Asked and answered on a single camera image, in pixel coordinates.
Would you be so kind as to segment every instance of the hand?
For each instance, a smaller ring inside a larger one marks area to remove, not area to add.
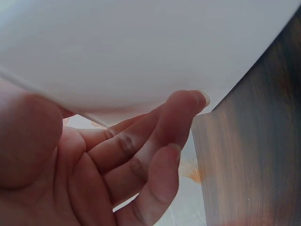
[[[177,193],[180,150],[205,105],[200,92],[178,91],[107,130],[78,130],[62,127],[68,111],[2,83],[1,225],[155,224]]]

